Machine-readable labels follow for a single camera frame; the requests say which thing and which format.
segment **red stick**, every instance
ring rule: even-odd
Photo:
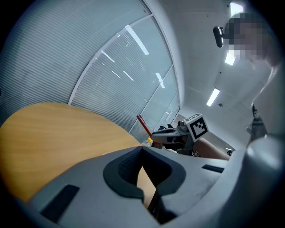
[[[138,118],[138,121],[142,124],[144,130],[146,130],[146,132],[148,133],[148,135],[152,136],[152,133],[150,132],[150,130],[148,130],[147,126],[146,126],[146,122],[143,120],[142,116],[141,115],[137,115],[137,118]]]

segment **black rubber pad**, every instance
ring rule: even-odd
[[[216,167],[216,166],[210,166],[210,165],[204,165],[202,167],[202,169],[207,169],[207,170],[217,172],[217,173],[222,173],[224,171],[224,168]]]
[[[103,177],[117,194],[143,201],[143,191],[136,187],[142,167],[156,187],[159,198],[175,193],[186,177],[186,171],[180,164],[147,147],[137,147],[109,162]]]
[[[63,212],[66,210],[72,199],[75,197],[79,187],[66,185],[58,195],[43,209],[41,215],[57,223]]]

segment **black slot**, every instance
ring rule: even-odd
[[[204,165],[202,169],[207,169],[207,170],[214,171],[217,173],[222,173],[224,171],[224,168],[217,167],[217,166],[210,166],[210,165]]]
[[[179,163],[147,147],[137,147],[105,166],[105,183],[118,195],[143,202],[143,191],[137,188],[138,173],[142,167],[156,187],[148,210],[160,224],[166,223],[176,215],[165,209],[161,197],[175,193],[183,184],[186,171]]]
[[[79,187],[66,185],[58,195],[42,210],[41,215],[57,223],[72,199],[75,197]]]

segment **yellow object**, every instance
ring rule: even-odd
[[[147,141],[148,141],[149,143],[153,143],[153,140],[152,140],[150,137],[147,138]]]
[[[39,103],[10,116],[0,128],[0,174],[7,189],[27,202],[74,164],[141,146],[114,122],[83,108]],[[145,206],[155,187],[142,168],[138,185]]]

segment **white ceiling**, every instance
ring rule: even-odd
[[[227,124],[232,125],[227,133],[235,135],[235,129],[239,127],[239,134],[247,134],[241,139],[243,142],[240,142],[240,145],[244,145],[249,137],[245,127],[252,120],[251,102],[266,83],[270,69],[263,61],[255,61],[254,67],[244,59],[236,59],[233,66],[224,62],[227,47],[217,47],[212,29],[214,26],[225,26],[230,18],[230,8],[227,5],[231,1],[146,2],[165,33],[176,70],[178,67],[183,68],[176,72],[182,102],[180,108],[200,111],[218,126],[222,125],[223,119],[227,119]],[[208,107],[207,100],[215,87],[221,92],[213,105]]]

